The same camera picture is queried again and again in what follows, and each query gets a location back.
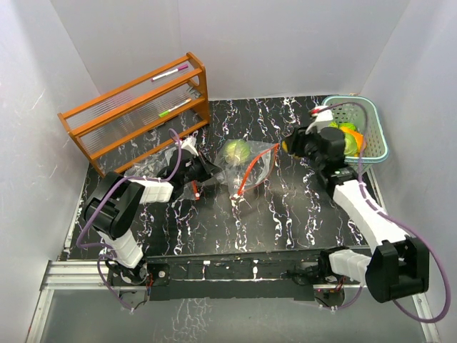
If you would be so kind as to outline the bumpy green fake fruit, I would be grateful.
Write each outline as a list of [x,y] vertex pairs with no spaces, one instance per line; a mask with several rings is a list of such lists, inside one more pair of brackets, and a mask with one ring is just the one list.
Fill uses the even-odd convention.
[[334,122],[334,121],[332,121],[332,122],[329,124],[329,126],[330,126],[330,127],[337,128],[337,129],[339,128],[339,125],[338,125],[336,122]]

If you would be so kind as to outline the green fake cabbage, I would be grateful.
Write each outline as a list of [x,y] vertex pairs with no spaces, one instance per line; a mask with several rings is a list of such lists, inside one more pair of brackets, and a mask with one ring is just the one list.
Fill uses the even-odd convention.
[[358,143],[356,138],[349,133],[344,134],[345,148],[344,154],[346,156],[357,156],[358,155]]
[[248,143],[242,139],[228,141],[223,150],[223,156],[227,163],[239,165],[245,163],[251,154]]

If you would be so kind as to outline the clear zip bag red seal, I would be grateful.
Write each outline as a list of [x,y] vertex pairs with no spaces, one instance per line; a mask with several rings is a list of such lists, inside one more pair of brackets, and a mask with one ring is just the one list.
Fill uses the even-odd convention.
[[191,175],[191,167],[196,161],[196,155],[188,150],[181,152],[181,158],[178,160],[179,152],[177,149],[169,149],[158,154],[148,157],[145,161],[134,164],[125,173],[125,177],[141,177],[143,179],[167,179],[176,164],[179,164],[177,172],[173,175],[166,188],[160,187],[157,193],[157,187],[152,187],[151,182],[142,182],[146,189],[140,203],[151,202],[174,202],[180,199],[198,200],[200,194],[196,188],[196,181],[185,181],[184,177]]

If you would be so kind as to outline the orange fake fruit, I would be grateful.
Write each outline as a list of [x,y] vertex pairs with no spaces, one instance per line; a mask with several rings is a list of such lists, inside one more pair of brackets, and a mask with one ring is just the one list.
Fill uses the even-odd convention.
[[367,141],[364,138],[364,135],[355,131],[348,131],[348,133],[353,137],[356,143],[356,154],[359,154],[366,148]]

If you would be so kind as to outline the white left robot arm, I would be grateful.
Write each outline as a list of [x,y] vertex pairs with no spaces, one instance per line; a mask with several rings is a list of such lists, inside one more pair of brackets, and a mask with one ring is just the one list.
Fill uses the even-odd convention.
[[138,207],[178,199],[193,182],[204,183],[222,172],[194,148],[183,148],[134,168],[132,175],[108,172],[87,199],[83,210],[86,229],[93,228],[104,240],[112,259],[123,267],[122,275],[132,285],[146,280],[143,252],[131,231]]

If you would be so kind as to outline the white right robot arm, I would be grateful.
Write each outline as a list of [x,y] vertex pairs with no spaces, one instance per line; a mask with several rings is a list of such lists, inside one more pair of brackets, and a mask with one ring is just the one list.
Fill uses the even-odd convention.
[[323,250],[318,258],[319,277],[329,284],[348,277],[367,286],[380,303],[426,292],[428,248],[385,218],[384,210],[345,161],[343,132],[334,127],[320,131],[299,127],[283,140],[282,146],[288,154],[309,160],[319,184],[347,213],[371,250],[370,256],[348,247]]

